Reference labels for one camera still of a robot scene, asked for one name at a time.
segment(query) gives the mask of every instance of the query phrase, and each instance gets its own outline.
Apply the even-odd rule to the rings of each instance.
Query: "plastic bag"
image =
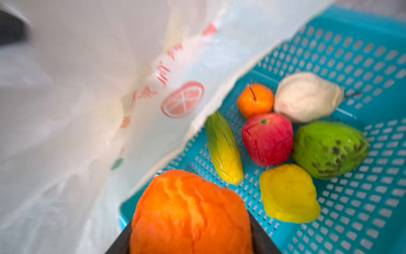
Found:
[[[0,253],[14,254],[104,252],[119,204],[331,2],[1,1],[30,27],[0,48]]]

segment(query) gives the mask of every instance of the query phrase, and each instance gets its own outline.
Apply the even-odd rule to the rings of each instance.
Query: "small orange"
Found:
[[[274,107],[274,94],[271,89],[260,84],[247,85],[237,100],[238,107],[245,119],[271,112]]]

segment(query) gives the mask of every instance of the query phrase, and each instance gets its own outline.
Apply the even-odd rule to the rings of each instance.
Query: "orange fruit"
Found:
[[[244,201],[195,174],[167,171],[137,204],[130,254],[253,254]]]
[[[247,86],[237,100],[238,108],[245,119],[271,112],[274,107],[274,94],[271,89],[254,84]]]

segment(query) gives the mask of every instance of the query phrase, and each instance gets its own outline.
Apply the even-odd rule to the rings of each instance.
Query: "gray floor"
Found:
[[[337,5],[406,22],[406,0],[338,0]]]

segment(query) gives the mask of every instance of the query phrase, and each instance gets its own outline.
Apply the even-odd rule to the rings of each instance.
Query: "blue perforated basket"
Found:
[[[222,181],[214,169],[205,129],[163,171],[184,169],[235,190],[283,253],[405,253],[405,62],[405,24],[330,8],[259,61],[220,108],[241,152],[245,177],[237,187]],[[346,95],[360,92],[328,120],[364,131],[371,145],[368,158],[355,171],[329,181],[314,179],[322,213],[309,224],[280,222],[265,214],[259,189],[265,168],[253,163],[244,146],[241,130],[246,120],[236,104],[247,83],[259,82],[275,91],[283,77],[300,71],[343,86]],[[123,225],[131,220],[145,188],[122,205]]]

